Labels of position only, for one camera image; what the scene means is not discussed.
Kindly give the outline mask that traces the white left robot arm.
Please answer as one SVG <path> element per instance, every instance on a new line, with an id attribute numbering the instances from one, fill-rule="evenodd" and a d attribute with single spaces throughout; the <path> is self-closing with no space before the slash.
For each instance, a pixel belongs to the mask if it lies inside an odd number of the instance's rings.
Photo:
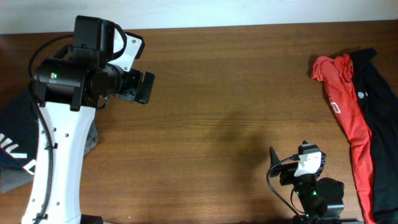
<path id="1" fill-rule="evenodd" d="M 100 100 L 146 104 L 155 76 L 133 68 L 144 39 L 99 17 L 78 16 L 73 42 L 30 72 L 39 119 L 34 181 L 23 223 L 103 223 L 80 210 L 86 139 Z"/>

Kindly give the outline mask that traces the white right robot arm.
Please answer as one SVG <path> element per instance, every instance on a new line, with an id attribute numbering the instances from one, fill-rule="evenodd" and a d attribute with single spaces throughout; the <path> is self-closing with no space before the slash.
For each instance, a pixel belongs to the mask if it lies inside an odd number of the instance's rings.
<path id="1" fill-rule="evenodd" d="M 341 223 L 344 209 L 344 184 L 319 176 L 324 170 L 326 154 L 313 143 L 304 141 L 298 153 L 280 160 L 273 147 L 269 148 L 271 164 L 266 180 L 273 193 L 295 213 L 293 223 Z M 300 212 L 273 188 L 270 178 L 278 177 L 281 186 L 291 185 L 302 206 Z"/>

